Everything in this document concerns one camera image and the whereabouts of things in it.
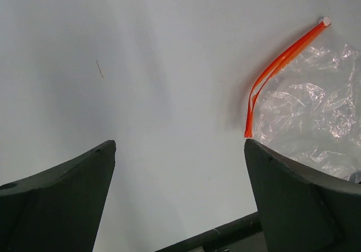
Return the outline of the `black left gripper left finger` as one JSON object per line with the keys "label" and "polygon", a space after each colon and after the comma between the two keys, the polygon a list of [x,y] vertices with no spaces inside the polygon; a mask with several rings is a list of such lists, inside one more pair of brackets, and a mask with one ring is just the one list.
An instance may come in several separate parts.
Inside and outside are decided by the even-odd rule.
{"label": "black left gripper left finger", "polygon": [[108,140],[1,186],[1,251],[92,251],[115,169]]}

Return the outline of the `clear orange-zipper zip bag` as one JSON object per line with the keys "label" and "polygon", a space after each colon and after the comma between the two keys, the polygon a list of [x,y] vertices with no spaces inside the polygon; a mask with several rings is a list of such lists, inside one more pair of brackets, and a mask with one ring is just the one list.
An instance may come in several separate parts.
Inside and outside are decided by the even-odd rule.
{"label": "clear orange-zipper zip bag", "polygon": [[244,135],[304,165],[360,182],[360,51],[332,29],[328,17],[256,79]]}

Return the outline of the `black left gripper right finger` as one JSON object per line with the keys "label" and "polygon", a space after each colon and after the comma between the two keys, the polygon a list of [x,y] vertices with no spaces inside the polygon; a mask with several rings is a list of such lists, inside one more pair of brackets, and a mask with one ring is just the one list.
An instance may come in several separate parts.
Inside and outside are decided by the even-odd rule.
{"label": "black left gripper right finger", "polygon": [[268,251],[360,251],[360,184],[253,139],[244,154]]}

